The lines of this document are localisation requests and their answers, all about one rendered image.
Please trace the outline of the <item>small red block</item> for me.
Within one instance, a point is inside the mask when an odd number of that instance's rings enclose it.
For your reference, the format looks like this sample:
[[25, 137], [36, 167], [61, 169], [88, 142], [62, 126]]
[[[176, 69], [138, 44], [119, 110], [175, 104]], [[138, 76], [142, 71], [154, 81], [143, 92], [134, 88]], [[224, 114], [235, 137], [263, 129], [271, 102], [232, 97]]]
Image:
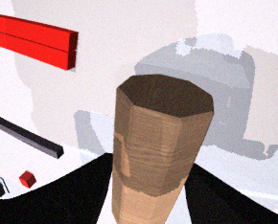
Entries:
[[25, 170], [25, 172], [21, 174], [19, 178], [21, 181], [21, 185], [27, 186], [28, 189], [30, 189], [36, 182], [35, 175], [31, 174], [27, 170]]

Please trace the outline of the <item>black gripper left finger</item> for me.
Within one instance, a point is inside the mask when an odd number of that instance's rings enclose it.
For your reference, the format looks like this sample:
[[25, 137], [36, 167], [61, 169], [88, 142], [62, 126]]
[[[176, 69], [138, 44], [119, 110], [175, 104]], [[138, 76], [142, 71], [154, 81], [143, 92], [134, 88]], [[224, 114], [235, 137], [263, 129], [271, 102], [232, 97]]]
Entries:
[[0, 199], [0, 224], [97, 224], [112, 169], [105, 153], [51, 184]]

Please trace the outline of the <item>wooden tool handle with grey metal shaft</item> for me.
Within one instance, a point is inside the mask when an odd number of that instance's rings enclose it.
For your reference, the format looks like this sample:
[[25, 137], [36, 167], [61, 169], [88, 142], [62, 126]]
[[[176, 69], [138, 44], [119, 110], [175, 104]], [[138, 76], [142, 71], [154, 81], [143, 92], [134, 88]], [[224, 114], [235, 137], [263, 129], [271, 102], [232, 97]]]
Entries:
[[165, 224], [211, 126], [213, 98], [166, 75], [116, 88], [112, 214], [117, 224]]

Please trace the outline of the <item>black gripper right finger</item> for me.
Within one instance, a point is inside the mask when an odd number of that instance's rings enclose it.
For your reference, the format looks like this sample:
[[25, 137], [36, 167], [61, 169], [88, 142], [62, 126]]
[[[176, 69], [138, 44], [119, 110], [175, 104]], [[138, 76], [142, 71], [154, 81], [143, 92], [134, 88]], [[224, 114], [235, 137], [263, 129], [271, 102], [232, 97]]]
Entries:
[[278, 214], [262, 207], [213, 173], [193, 164], [185, 182], [192, 224], [278, 224]]

